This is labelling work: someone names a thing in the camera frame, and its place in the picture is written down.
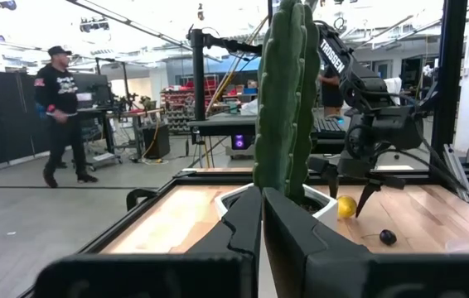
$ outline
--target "black hoodie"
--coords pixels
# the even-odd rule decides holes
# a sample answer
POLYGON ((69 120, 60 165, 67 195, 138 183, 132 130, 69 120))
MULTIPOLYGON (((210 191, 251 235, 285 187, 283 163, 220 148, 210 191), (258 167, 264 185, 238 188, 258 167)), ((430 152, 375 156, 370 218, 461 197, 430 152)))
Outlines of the black hoodie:
POLYGON ((78 108, 75 79, 69 71, 59 71, 46 65, 36 75, 36 102, 45 108, 47 114, 59 109, 68 115, 75 115, 78 108))

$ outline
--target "white ceiling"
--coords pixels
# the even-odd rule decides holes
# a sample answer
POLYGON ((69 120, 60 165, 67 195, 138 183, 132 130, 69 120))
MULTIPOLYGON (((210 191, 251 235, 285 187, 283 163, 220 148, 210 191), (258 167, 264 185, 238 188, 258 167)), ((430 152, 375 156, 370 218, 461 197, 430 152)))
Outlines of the white ceiling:
MULTIPOLYGON (((215 34, 214 31, 218 31, 221 36, 249 34, 268 11, 267 0, 90 1, 177 40, 185 39, 192 24, 214 28, 208 29, 209 32, 215 34), (203 22, 197 18, 199 3, 202 3, 205 15, 203 22)), ((66 0, 16 0, 16 3, 15 11, 0 8, 0 35, 17 44, 43 49, 63 45, 81 55, 107 49, 114 53, 107 56, 115 57, 119 52, 130 52, 143 47, 151 49, 166 43, 113 21, 109 21, 110 31, 83 33, 79 28, 80 19, 97 16, 66 0)), ((332 0, 326 0, 326 6, 318 7, 314 15, 316 19, 331 24, 338 16, 343 16, 348 26, 370 29, 391 26, 413 14, 416 17, 407 23, 417 27, 439 18, 442 15, 442 3, 443 0, 359 0, 354 5, 344 1, 343 5, 336 6, 332 0)), ((225 50, 214 51, 215 55, 225 54, 225 50)), ((154 54, 149 55, 151 57, 147 60, 161 59, 154 54)), ((40 56, 41 53, 34 55, 38 58, 40 56)))

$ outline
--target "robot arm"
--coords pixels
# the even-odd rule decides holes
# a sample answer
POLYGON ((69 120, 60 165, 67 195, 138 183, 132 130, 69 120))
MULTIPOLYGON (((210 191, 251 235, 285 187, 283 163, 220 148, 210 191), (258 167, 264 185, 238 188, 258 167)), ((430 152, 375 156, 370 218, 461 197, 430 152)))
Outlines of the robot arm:
POLYGON ((378 156, 391 146, 397 150, 419 147, 423 142, 422 125, 414 106, 396 106, 385 82, 373 71, 355 61, 352 49, 345 46, 333 27, 317 23, 320 32, 320 56, 340 78, 340 93, 357 112, 351 116, 337 172, 367 180, 356 216, 367 199, 382 185, 404 188, 404 181, 371 172, 378 156))
POLYGON ((340 77, 340 91, 345 102, 361 113, 394 106, 387 95, 385 82, 375 72, 356 62, 352 49, 338 37, 337 31, 325 22, 318 22, 317 27, 320 57, 340 77))

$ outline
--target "black cap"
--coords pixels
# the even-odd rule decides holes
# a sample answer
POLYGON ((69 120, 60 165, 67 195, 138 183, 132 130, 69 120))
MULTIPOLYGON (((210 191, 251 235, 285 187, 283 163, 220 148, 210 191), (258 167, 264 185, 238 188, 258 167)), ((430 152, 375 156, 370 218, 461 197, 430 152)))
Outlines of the black cap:
POLYGON ((70 50, 63 50, 61 46, 52 46, 47 51, 47 53, 49 53, 50 56, 58 55, 58 54, 72 55, 72 52, 70 50))

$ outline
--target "black pants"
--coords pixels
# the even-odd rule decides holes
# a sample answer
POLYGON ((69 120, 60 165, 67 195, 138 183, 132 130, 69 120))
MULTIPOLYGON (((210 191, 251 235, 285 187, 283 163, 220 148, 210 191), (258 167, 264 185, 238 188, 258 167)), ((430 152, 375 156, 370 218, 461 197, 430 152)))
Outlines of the black pants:
POLYGON ((85 172, 85 151, 82 139, 82 127, 80 116, 71 116, 65 123, 58 123, 53 117, 48 117, 49 139, 51 141, 51 156, 45 165, 47 175, 56 171, 56 166, 61 163, 61 157, 65 147, 70 145, 75 158, 76 174, 85 172))

